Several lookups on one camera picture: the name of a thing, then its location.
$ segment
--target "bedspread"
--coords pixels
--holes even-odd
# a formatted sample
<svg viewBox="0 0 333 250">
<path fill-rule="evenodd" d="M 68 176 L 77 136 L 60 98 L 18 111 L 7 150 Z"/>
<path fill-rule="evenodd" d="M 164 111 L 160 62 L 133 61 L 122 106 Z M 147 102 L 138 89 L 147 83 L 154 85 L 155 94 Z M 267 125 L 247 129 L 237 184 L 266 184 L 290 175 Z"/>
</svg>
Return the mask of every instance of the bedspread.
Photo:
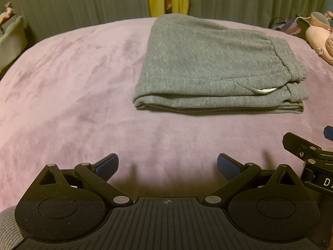
<svg viewBox="0 0 333 250">
<path fill-rule="evenodd" d="M 332 150 L 333 67 L 302 39 L 244 24 L 226 27 L 285 38 L 307 68 L 303 114 L 191 116 L 136 110 L 132 104 L 154 18 L 91 26 L 28 49 L 0 81 L 0 211 L 17 204 L 47 163 L 71 169 L 110 153 L 119 170 L 109 180 L 138 196 L 204 197 L 226 183 L 216 159 L 226 153 L 264 169 L 303 162 L 285 151 L 293 132 Z"/>
</svg>

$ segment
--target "black gripper base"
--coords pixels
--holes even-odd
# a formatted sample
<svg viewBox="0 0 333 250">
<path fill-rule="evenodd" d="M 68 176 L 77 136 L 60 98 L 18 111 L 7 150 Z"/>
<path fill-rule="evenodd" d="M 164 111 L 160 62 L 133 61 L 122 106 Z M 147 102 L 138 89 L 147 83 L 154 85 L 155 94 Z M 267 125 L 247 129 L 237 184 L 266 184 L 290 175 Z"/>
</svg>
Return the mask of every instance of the black gripper base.
<svg viewBox="0 0 333 250">
<path fill-rule="evenodd" d="M 220 208 L 196 198 L 140 197 L 115 208 L 94 233 L 77 241 L 43 243 L 25 239 L 15 250 L 319 250 L 308 239 L 268 243 L 238 231 Z"/>
</svg>

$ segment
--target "pink blanket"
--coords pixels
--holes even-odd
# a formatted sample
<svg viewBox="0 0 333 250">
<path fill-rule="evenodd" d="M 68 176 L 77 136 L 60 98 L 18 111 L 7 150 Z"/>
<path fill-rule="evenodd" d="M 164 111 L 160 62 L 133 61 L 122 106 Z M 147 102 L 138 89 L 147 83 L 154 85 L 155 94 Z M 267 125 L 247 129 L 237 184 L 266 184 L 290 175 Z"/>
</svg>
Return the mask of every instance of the pink blanket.
<svg viewBox="0 0 333 250">
<path fill-rule="evenodd" d="M 0 211 L 17 204 L 47 163 L 70 169 L 110 153 L 119 170 L 110 183 L 138 196 L 204 197 L 226 180 L 219 153 L 264 169 L 303 162 L 285 151 L 293 132 L 333 150 L 333 67 L 302 39 L 285 38 L 304 63 L 310 98 L 303 114 L 188 116 L 136 110 L 132 104 L 154 18 L 119 21 L 53 36 L 27 50 L 0 81 Z"/>
</svg>

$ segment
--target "metal bolt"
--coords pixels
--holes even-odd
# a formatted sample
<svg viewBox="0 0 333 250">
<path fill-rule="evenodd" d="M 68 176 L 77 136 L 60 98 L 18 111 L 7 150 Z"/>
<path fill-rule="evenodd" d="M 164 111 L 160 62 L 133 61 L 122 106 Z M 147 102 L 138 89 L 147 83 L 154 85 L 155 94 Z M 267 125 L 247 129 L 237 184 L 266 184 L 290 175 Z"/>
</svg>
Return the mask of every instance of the metal bolt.
<svg viewBox="0 0 333 250">
<path fill-rule="evenodd" d="M 311 163 L 311 164 L 315 164 L 316 161 L 314 159 L 308 159 L 308 162 Z"/>
<path fill-rule="evenodd" d="M 222 199 L 219 196 L 216 195 L 210 195 L 205 198 L 206 202 L 210 204 L 217 204 L 222 201 Z"/>
<path fill-rule="evenodd" d="M 125 204 L 125 203 L 129 202 L 129 198 L 127 196 L 119 195 L 113 199 L 113 202 L 115 202 L 117 204 Z"/>
</svg>

